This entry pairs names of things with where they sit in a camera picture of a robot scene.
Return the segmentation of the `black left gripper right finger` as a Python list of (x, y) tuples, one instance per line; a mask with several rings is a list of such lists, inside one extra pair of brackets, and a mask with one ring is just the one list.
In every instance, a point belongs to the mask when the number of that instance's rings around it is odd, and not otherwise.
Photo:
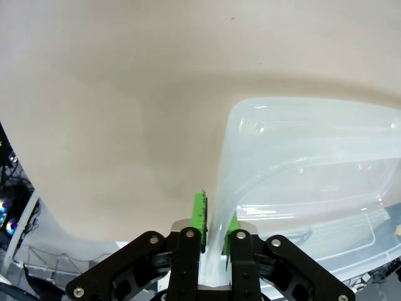
[(283, 235), (262, 240), (233, 216), (224, 250), (231, 261), (233, 300), (269, 300), (260, 281), (286, 300), (355, 300), (355, 293)]

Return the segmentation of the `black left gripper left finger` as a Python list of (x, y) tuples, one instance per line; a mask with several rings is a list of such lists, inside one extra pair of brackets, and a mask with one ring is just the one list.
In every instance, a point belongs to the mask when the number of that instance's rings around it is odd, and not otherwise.
[(66, 294), (72, 300), (131, 300), (170, 275), (167, 296), (195, 300), (206, 232), (207, 196), (201, 192), (194, 196), (191, 218), (176, 222), (168, 236), (156, 231), (143, 233), (70, 281)]

